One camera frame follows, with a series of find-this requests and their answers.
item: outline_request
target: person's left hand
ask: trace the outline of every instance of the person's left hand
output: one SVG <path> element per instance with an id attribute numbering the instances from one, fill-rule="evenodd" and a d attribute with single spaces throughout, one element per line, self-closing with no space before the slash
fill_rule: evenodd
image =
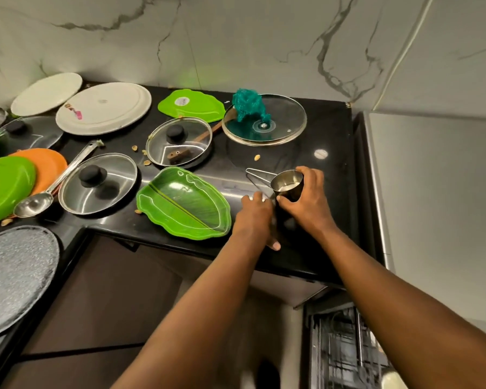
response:
<path id="1" fill-rule="evenodd" d="M 275 251 L 281 248 L 278 241 L 272 238 L 270 225 L 274 206 L 270 199 L 263 201 L 263 193 L 256 191 L 251 200 L 248 195 L 241 198 L 242 209 L 236 215 L 236 222 L 232 233 L 235 235 L 245 235 L 257 245 L 268 245 Z"/>

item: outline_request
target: orange plate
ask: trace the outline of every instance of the orange plate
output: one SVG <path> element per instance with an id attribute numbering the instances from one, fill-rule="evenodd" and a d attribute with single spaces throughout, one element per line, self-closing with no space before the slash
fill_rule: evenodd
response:
<path id="1" fill-rule="evenodd" d="M 51 149 L 20 150 L 10 156 L 20 156 L 31 160 L 36 167 L 36 183 L 31 195 L 45 191 L 67 168 L 67 160 L 57 151 Z"/>

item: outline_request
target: wooden handle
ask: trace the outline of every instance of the wooden handle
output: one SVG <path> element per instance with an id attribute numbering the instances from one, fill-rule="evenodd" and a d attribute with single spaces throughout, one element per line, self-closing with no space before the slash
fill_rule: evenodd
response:
<path id="1" fill-rule="evenodd" d="M 221 127 L 221 121 L 216 124 L 214 127 L 212 127 L 212 135 L 214 136 L 214 132 L 216 132 L 217 130 L 219 130 Z M 204 140 L 206 137 L 208 137 L 210 134 L 210 132 L 207 130 L 205 131 L 203 134 L 199 135 L 196 139 L 194 139 L 193 142 L 201 142 L 202 140 Z M 167 155 L 167 159 L 169 161 L 171 160 L 177 160 L 179 156 L 183 156 L 184 154 L 186 154 L 187 152 L 189 151 L 189 148 L 185 148 L 185 149 L 182 149 L 182 150 L 177 150 L 177 151 L 173 151 L 171 153 L 169 153 Z"/>

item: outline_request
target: black knob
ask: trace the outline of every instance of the black knob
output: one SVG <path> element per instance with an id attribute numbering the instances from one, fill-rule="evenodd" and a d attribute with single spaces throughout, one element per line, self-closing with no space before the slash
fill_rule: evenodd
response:
<path id="1" fill-rule="evenodd" d="M 107 174 L 106 169 L 97 165 L 89 165 L 81 169 L 78 177 L 83 187 L 91 188 L 97 187 L 99 184 L 104 182 Z"/>
<path id="2" fill-rule="evenodd" d="M 174 124 L 166 130 L 166 140 L 173 145 L 184 143 L 186 139 L 187 132 L 180 124 Z"/>
<path id="3" fill-rule="evenodd" d="M 23 134 L 27 130 L 27 125 L 22 120 L 16 120 L 6 126 L 6 131 L 13 135 Z"/>

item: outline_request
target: hand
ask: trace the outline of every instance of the hand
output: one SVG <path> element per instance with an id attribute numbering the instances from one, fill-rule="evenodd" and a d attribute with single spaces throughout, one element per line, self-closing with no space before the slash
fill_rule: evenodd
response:
<path id="1" fill-rule="evenodd" d="M 324 195 L 324 173 L 305 166 L 295 168 L 304 175 L 304 188 L 297 202 L 278 196 L 279 206 L 290 213 L 306 232 L 319 240 L 327 231 L 338 230 Z"/>
<path id="2" fill-rule="evenodd" d="M 250 200 L 248 195 L 241 198 L 243 208 L 236 215 L 236 222 L 232 230 L 233 235 L 243 235 L 250 238 L 250 242 L 261 248 L 268 245 L 278 251 L 281 245 L 272 238 L 270 224 L 274 206 L 270 199 L 263 201 L 263 194 L 260 191 L 254 193 Z"/>

